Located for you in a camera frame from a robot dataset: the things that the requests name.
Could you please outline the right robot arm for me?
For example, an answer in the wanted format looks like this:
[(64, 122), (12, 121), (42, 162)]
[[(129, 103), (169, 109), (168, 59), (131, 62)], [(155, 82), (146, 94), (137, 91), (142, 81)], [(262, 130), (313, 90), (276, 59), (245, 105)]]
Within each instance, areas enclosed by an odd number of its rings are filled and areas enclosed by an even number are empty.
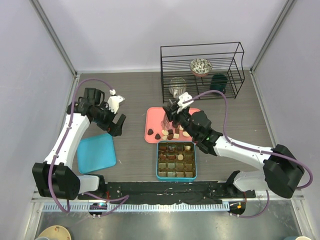
[(229, 138), (211, 127), (204, 111), (189, 113), (177, 104), (163, 107), (168, 121), (181, 126), (195, 145), (205, 154), (237, 160), (256, 168), (256, 171), (234, 171), (227, 179), (226, 193), (233, 198), (246, 191), (268, 190), (290, 199), (305, 173), (292, 152), (284, 145), (261, 147)]

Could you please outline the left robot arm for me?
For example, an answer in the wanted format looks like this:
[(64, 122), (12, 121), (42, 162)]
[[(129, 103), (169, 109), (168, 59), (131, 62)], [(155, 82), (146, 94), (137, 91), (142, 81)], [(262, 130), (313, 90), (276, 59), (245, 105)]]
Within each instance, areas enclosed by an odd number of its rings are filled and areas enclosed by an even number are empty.
[(113, 122), (125, 98), (110, 90), (105, 93), (97, 88), (85, 88), (83, 96), (74, 99), (67, 108), (64, 126), (51, 152), (43, 162), (36, 162), (32, 175), (41, 197), (74, 200), (78, 195), (89, 192), (100, 200), (107, 192), (103, 178), (94, 174), (77, 176), (72, 171), (74, 156), (82, 136), (91, 123), (113, 137), (122, 134), (126, 116), (121, 114)]

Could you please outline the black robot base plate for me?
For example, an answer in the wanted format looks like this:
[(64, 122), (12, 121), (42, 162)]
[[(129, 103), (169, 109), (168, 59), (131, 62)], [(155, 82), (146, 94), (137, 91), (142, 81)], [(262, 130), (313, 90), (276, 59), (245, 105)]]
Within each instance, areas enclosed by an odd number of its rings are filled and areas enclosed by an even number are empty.
[(227, 185), (218, 181), (194, 182), (108, 182), (101, 192), (94, 195), (111, 200), (129, 196), (125, 202), (129, 205), (205, 205), (220, 204), (223, 199), (253, 199), (256, 193), (249, 190), (242, 193), (234, 190), (229, 193)]

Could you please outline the stainless steel tongs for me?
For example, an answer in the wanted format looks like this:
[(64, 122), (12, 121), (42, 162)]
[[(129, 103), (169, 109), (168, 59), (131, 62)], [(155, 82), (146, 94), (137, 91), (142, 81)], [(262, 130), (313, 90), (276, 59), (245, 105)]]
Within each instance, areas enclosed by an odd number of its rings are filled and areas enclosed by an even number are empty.
[(160, 124), (163, 130), (169, 130), (172, 128), (172, 123), (169, 121), (166, 113), (163, 115), (163, 119)]

